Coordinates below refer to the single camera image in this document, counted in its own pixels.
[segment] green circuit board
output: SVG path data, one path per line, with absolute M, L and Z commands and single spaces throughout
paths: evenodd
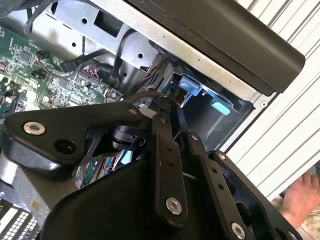
M 122 98 L 89 68 L 67 79 L 49 76 L 35 58 L 35 53 L 43 50 L 0 27 L 0 119 L 15 112 L 112 103 Z M 60 62 L 50 54 L 42 63 L 60 75 Z

